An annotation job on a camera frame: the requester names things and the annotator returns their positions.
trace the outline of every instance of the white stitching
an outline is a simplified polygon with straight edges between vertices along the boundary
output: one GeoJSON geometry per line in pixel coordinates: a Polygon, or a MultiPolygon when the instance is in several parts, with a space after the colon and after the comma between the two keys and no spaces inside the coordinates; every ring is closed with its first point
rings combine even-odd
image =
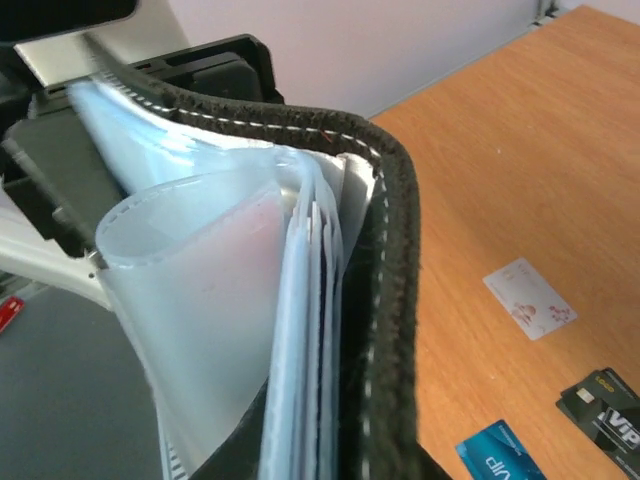
{"type": "MultiPolygon", "coordinates": [[[[134,98],[137,101],[143,102],[143,104],[145,106],[151,106],[153,109],[155,110],[160,110],[162,112],[165,113],[169,113],[169,112],[173,112],[176,109],[175,108],[166,108],[166,107],[162,107],[160,105],[156,105],[153,104],[152,102],[150,102],[147,98],[143,97],[142,95],[132,91],[130,88],[128,88],[126,85],[124,85],[113,73],[109,72],[109,71],[102,71],[101,72],[104,80],[106,80],[108,83],[113,84],[116,86],[116,88],[118,88],[119,90],[123,91],[125,94],[129,95],[131,98],[134,98]]],[[[259,122],[244,122],[241,120],[231,120],[228,118],[222,118],[222,117],[214,117],[212,115],[207,115],[204,113],[200,113],[200,112],[194,112],[191,110],[185,110],[185,109],[178,109],[178,112],[185,114],[185,115],[191,115],[194,117],[203,117],[206,118],[208,120],[215,120],[218,122],[222,122],[222,123],[229,123],[232,122],[234,125],[243,125],[243,126],[248,126],[248,127],[256,127],[256,128],[268,128],[268,129],[272,129],[272,130],[281,130],[281,129],[286,129],[286,130],[291,130],[291,131],[305,131],[305,132],[311,132],[311,133],[324,133],[326,135],[339,135],[340,137],[344,138],[345,140],[350,140],[355,142],[356,144],[360,145],[361,147],[367,148],[369,150],[369,153],[371,153],[371,155],[375,158],[380,159],[381,155],[380,153],[374,149],[373,147],[371,147],[370,145],[368,145],[367,143],[365,143],[364,141],[355,138],[351,135],[347,135],[345,133],[338,133],[336,131],[333,130],[319,130],[317,128],[311,128],[311,127],[298,127],[295,125],[276,125],[276,124],[271,124],[271,123],[259,123],[259,122]]],[[[386,259],[386,248],[387,248],[387,230],[389,229],[389,198],[387,197],[386,193],[387,193],[387,185],[385,182],[385,178],[384,178],[384,172],[382,170],[382,165],[380,165],[379,168],[379,175],[378,178],[380,179],[380,187],[382,189],[382,193],[384,195],[384,199],[383,199],[383,204],[384,204],[384,213],[383,213],[383,217],[382,220],[384,222],[384,227],[383,227],[383,231],[382,231],[382,252],[380,253],[380,260],[381,265],[380,265],[380,271],[378,272],[377,275],[377,280],[378,280],[378,291],[375,293],[375,296],[373,298],[373,305],[374,305],[374,309],[377,310],[380,307],[380,301],[381,301],[381,291],[382,291],[382,281],[384,279],[384,272],[382,271],[382,265],[384,265],[385,259],[386,259]]],[[[374,334],[374,338],[375,338],[375,332],[378,328],[378,322],[376,321],[376,314],[373,315],[373,321],[371,323],[371,331],[374,334]]],[[[369,367],[373,364],[373,360],[374,360],[374,355],[375,355],[375,342],[370,346],[368,352],[367,352],[367,362],[369,364],[369,367]]],[[[367,402],[371,401],[371,389],[372,389],[372,383],[370,379],[365,379],[364,382],[364,396],[367,402]]],[[[366,439],[369,439],[369,437],[371,436],[371,420],[369,418],[368,413],[365,413],[363,419],[362,419],[362,433],[364,434],[366,439]]],[[[370,480],[371,479],[371,465],[369,463],[369,458],[368,456],[365,454],[362,458],[362,463],[361,463],[361,477],[362,480],[370,480]]]]}

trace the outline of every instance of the table top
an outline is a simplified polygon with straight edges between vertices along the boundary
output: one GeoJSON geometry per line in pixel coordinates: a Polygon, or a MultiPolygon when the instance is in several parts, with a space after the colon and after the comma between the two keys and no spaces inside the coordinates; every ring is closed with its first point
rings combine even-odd
{"type": "Polygon", "coordinates": [[[581,7],[374,121],[411,154],[424,447],[505,419],[550,479],[626,478],[555,406],[613,367],[640,392],[640,27],[581,7]],[[529,340],[483,284],[524,257],[578,312],[529,340]]]}

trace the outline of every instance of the red object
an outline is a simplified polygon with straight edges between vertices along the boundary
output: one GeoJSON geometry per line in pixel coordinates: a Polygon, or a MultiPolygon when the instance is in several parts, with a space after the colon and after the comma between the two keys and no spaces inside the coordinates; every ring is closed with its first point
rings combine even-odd
{"type": "Polygon", "coordinates": [[[24,308],[24,302],[18,297],[9,297],[2,305],[0,305],[0,333],[7,328],[11,320],[16,318],[20,310],[24,308]]]}

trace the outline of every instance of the blue card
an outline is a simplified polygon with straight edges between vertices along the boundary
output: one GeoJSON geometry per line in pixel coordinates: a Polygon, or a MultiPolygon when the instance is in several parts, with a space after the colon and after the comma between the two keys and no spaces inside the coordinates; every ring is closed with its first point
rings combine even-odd
{"type": "Polygon", "coordinates": [[[474,480],[544,480],[531,456],[504,420],[456,447],[474,480]]]}

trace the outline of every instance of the card logo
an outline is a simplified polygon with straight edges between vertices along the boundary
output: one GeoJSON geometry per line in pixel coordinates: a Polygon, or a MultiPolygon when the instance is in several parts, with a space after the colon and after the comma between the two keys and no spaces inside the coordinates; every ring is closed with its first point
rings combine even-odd
{"type": "Polygon", "coordinates": [[[489,470],[493,472],[494,477],[500,478],[501,480],[508,480],[511,478],[511,474],[504,467],[504,462],[499,462],[495,458],[489,457],[484,461],[484,463],[486,463],[489,470]]]}
{"type": "Polygon", "coordinates": [[[608,407],[598,415],[597,419],[601,430],[606,429],[615,435],[627,448],[634,450],[640,445],[640,432],[617,410],[608,407]]]}

